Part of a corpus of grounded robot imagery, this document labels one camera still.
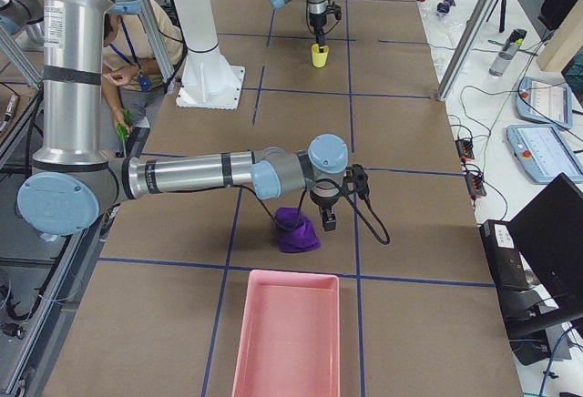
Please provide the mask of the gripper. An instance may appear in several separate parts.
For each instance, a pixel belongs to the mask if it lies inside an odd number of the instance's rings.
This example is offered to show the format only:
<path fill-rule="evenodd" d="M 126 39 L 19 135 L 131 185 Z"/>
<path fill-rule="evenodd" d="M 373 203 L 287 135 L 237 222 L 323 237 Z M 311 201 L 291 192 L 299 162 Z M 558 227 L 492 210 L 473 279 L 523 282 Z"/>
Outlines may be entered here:
<path fill-rule="evenodd" d="M 311 32 L 315 32 L 318 52 L 325 51 L 325 33 L 324 27 L 327 23 L 327 2 L 307 3 L 308 25 Z"/>
<path fill-rule="evenodd" d="M 331 178 L 319 178 L 311 182 L 310 197 L 320 208 L 322 228 L 325 232 L 336 230 L 336 216 L 333 205 L 341 196 L 342 185 Z"/>

